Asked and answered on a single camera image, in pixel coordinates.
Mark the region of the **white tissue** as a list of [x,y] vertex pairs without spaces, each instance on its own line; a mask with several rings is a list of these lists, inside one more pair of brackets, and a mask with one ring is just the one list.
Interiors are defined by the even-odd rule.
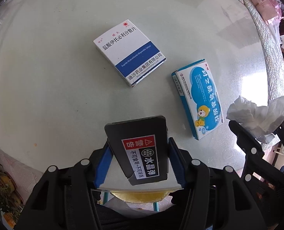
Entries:
[[229,106],[226,118],[239,123],[259,142],[270,143],[284,121],[284,96],[271,100],[268,106],[257,106],[240,96]]

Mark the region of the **black cardboard warning box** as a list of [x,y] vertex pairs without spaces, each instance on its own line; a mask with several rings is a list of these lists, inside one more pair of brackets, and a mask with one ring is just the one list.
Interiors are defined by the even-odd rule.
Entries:
[[168,130],[164,116],[105,125],[108,144],[129,183],[168,179]]

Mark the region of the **red long carton box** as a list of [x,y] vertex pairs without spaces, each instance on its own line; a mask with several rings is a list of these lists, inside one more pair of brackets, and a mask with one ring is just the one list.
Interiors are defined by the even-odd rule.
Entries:
[[123,216],[131,218],[142,218],[157,213],[156,211],[138,208],[138,205],[136,204],[130,206],[127,202],[124,202],[117,197],[113,197],[103,206],[112,209]]

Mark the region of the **green potted plant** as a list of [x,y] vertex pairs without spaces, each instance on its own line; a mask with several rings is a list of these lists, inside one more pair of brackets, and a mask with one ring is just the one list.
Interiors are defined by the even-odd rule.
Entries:
[[0,220],[5,220],[10,227],[14,227],[23,207],[15,181],[0,164]]

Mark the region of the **blue cartoon bear medicine box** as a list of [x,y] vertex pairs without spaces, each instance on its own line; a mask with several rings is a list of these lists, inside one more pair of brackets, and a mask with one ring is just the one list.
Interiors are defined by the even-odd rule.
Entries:
[[201,140],[223,124],[219,94],[206,60],[182,67],[171,76],[196,140]]

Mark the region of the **pink paper on sofa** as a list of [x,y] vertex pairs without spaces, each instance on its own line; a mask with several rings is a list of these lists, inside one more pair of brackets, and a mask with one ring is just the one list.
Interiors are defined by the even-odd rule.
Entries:
[[271,24],[274,21],[281,21],[281,3],[278,0],[251,0],[262,19]]

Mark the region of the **white blue medicine box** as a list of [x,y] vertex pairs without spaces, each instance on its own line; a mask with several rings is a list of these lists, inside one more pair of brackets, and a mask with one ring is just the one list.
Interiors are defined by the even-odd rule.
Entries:
[[129,19],[97,37],[94,44],[131,87],[166,61],[165,55]]

